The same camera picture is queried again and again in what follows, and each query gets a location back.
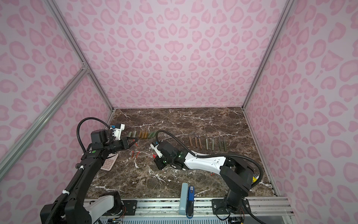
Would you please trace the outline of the green pen short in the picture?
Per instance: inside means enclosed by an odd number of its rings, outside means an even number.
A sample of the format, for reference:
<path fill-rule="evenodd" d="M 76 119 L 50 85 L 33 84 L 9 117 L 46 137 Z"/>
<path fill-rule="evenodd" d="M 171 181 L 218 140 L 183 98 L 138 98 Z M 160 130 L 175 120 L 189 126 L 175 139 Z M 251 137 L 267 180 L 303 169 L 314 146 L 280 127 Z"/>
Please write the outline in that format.
<path fill-rule="evenodd" d="M 224 152 L 226 152 L 226 150 L 227 150 L 227 146 L 226 146 L 226 142 L 225 142 L 225 140 L 224 140 L 224 139 L 222 140 L 222 143 L 223 143 Z"/>

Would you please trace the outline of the aluminium diagonal frame bar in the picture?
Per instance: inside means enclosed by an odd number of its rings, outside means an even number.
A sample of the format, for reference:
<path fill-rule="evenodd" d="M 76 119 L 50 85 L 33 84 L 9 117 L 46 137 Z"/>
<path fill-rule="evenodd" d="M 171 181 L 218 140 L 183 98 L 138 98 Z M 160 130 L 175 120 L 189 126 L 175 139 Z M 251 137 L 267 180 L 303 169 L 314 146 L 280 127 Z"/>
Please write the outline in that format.
<path fill-rule="evenodd" d="M 27 131 L 19 138 L 19 140 L 9 149 L 9 151 L 1 159 L 1 180 L 8 174 L 12 167 L 17 163 L 26 149 L 45 128 L 48 122 L 53 118 L 55 113 L 77 88 L 82 79 L 87 75 L 87 66 L 84 66 L 75 75 L 64 89 L 51 101 L 45 110 L 36 118 Z"/>

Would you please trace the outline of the aluminium frame corner post left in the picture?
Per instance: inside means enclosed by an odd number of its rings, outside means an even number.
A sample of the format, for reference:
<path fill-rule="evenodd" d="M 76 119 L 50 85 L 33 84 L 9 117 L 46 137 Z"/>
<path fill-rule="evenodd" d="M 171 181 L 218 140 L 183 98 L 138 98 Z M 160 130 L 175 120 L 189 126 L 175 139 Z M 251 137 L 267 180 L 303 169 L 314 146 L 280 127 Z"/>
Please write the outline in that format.
<path fill-rule="evenodd" d="M 44 0 L 43 2 L 48 7 L 50 13 L 53 15 L 56 23 L 59 25 L 59 27 L 62 30 L 64 36 L 66 37 L 69 45 L 71 46 L 71 48 L 74 50 L 75 54 L 77 55 L 77 57 L 81 61 L 81 64 L 88 71 L 89 77 L 91 78 L 92 82 L 94 83 L 94 86 L 98 90 L 98 92 L 99 92 L 100 96 L 102 97 L 102 99 L 104 100 L 105 104 L 110 109 L 110 111 L 113 112 L 114 111 L 114 106 L 110 102 L 110 100 L 109 100 L 107 94 L 105 93 L 103 87 L 100 85 L 99 80 L 95 76 L 93 69 L 91 68 L 88 60 L 85 57 L 84 52 L 82 51 L 82 49 L 81 49 L 81 47 L 79 45 L 79 42 L 77 41 L 77 39 L 75 38 L 73 32 L 71 31 L 68 23 L 65 20 L 64 15 L 60 11 L 60 8 L 58 7 L 56 1 Z"/>

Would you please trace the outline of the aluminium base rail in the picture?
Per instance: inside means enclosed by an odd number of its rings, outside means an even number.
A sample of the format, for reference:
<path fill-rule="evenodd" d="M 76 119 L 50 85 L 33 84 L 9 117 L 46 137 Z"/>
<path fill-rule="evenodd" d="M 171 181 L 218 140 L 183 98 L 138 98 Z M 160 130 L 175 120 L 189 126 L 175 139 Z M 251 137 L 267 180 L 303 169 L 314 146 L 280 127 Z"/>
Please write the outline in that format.
<path fill-rule="evenodd" d="M 223 198 L 125 198 L 110 208 L 108 196 L 86 199 L 76 211 L 65 209 L 57 223 L 66 224 L 295 224 L 285 197 L 248 197 L 230 206 Z"/>

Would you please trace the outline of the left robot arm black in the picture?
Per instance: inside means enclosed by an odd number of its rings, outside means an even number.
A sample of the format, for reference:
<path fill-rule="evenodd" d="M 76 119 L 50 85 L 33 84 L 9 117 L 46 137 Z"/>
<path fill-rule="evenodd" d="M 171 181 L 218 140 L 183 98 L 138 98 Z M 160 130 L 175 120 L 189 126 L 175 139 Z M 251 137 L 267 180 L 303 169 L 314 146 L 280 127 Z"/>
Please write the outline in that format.
<path fill-rule="evenodd" d="M 81 137 L 81 125 L 90 120 L 82 119 L 76 128 L 76 136 L 83 150 L 80 163 L 76 165 L 77 171 L 61 195 L 52 203 L 45 205 L 40 218 L 43 224 L 94 224 L 109 213 L 122 216 L 126 208 L 117 191 L 105 193 L 88 206 L 84 200 L 88 189 L 105 161 L 111 154 L 130 149 L 139 140 L 136 137 L 123 137 L 122 127 L 110 126 L 104 121 L 93 118 L 106 126 L 91 133 L 91 144 L 84 147 Z"/>

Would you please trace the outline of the pink calculator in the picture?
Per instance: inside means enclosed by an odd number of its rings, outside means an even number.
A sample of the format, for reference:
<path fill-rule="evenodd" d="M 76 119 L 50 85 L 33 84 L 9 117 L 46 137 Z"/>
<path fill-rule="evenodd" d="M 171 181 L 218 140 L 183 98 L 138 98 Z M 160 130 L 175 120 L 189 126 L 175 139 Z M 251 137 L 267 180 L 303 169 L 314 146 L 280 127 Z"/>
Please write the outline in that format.
<path fill-rule="evenodd" d="M 109 154 L 108 158 L 105 160 L 103 166 L 101 167 L 101 170 L 111 171 L 117 158 L 118 158 L 118 153 Z"/>

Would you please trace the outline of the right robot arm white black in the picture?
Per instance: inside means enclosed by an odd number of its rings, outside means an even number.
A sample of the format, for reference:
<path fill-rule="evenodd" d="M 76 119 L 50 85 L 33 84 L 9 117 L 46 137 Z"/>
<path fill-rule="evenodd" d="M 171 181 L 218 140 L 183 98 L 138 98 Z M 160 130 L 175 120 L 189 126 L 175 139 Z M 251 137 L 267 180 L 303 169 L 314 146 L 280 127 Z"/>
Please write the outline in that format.
<path fill-rule="evenodd" d="M 237 154 L 206 155 L 187 148 L 173 134 L 159 130 L 150 144 L 156 152 L 154 162 L 159 170 L 171 166 L 177 170 L 203 170 L 218 174 L 228 186 L 222 200 L 212 200 L 213 214 L 221 221 L 243 224 L 250 215 L 259 224 L 262 220 L 251 211 L 246 199 L 263 178 L 264 170 L 254 159 Z"/>

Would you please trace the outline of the aluminium frame corner post right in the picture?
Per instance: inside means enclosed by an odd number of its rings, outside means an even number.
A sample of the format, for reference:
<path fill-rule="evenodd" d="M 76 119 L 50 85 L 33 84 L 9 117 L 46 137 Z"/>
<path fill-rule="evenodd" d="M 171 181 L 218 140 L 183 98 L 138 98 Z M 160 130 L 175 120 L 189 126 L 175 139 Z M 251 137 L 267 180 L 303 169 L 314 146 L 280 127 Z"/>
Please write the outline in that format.
<path fill-rule="evenodd" d="M 248 108 L 248 104 L 252 98 L 252 95 L 254 94 L 254 90 L 260 80 L 260 77 L 263 74 L 265 66 L 269 62 L 272 52 L 274 51 L 275 45 L 277 44 L 277 42 L 284 30 L 284 27 L 287 24 L 290 15 L 292 14 L 292 11 L 294 11 L 294 9 L 295 9 L 296 2 L 297 1 L 295 1 L 295 0 L 288 0 L 285 3 L 282 13 L 279 17 L 278 23 L 277 23 L 275 29 L 273 30 L 272 36 L 269 39 L 269 42 L 268 42 L 268 45 L 264 52 L 264 55 L 260 61 L 259 67 L 256 71 L 255 76 L 254 76 L 253 82 L 249 88 L 248 95 L 247 95 L 246 99 L 244 100 L 243 105 L 241 107 L 243 111 L 245 111 Z"/>

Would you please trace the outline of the aluminium frame corner post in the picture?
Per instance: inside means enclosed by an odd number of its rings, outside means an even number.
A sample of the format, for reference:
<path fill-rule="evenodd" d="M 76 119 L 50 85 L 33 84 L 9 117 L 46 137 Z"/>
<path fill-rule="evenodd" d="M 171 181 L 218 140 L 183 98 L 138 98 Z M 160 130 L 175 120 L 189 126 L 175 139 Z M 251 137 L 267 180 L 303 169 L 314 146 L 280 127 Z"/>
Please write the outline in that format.
<path fill-rule="evenodd" d="M 259 67 L 256 71 L 255 76 L 254 76 L 253 82 L 249 88 L 248 95 L 247 95 L 246 99 L 244 100 L 243 105 L 241 107 L 243 111 L 245 111 L 248 108 L 248 104 L 252 98 L 252 95 L 254 94 L 254 90 L 260 80 L 260 77 L 263 74 L 265 66 L 269 62 L 272 52 L 274 51 L 275 45 L 277 44 L 277 42 L 284 30 L 284 27 L 287 24 L 290 15 L 292 14 L 292 11 L 294 11 L 294 9 L 295 9 L 296 2 L 297 1 L 295 1 L 295 0 L 288 0 L 285 3 L 282 13 L 279 17 L 278 23 L 277 23 L 275 29 L 273 30 L 272 36 L 269 39 L 269 42 L 268 42 L 268 45 L 264 52 L 264 55 L 260 61 Z"/>
<path fill-rule="evenodd" d="M 91 68 L 88 60 L 85 57 L 84 52 L 82 51 L 82 49 L 81 49 L 81 47 L 79 45 L 79 42 L 77 41 L 77 39 L 75 38 L 73 32 L 71 31 L 68 23 L 65 20 L 64 15 L 60 11 L 60 8 L 58 7 L 56 1 L 44 0 L 43 2 L 48 7 L 50 13 L 53 15 L 56 23 L 59 25 L 59 27 L 62 30 L 64 36 L 66 37 L 69 45 L 71 46 L 71 48 L 74 50 L 75 54 L 77 55 L 77 57 L 81 61 L 81 64 L 88 71 L 89 77 L 91 78 L 92 82 L 94 83 L 94 86 L 98 90 L 98 92 L 99 92 L 100 96 L 102 97 L 102 99 L 104 100 L 105 104 L 110 109 L 110 111 L 113 112 L 114 111 L 114 106 L 110 102 L 110 100 L 109 100 L 107 94 L 105 93 L 103 87 L 100 85 L 99 80 L 95 76 L 93 69 Z"/>

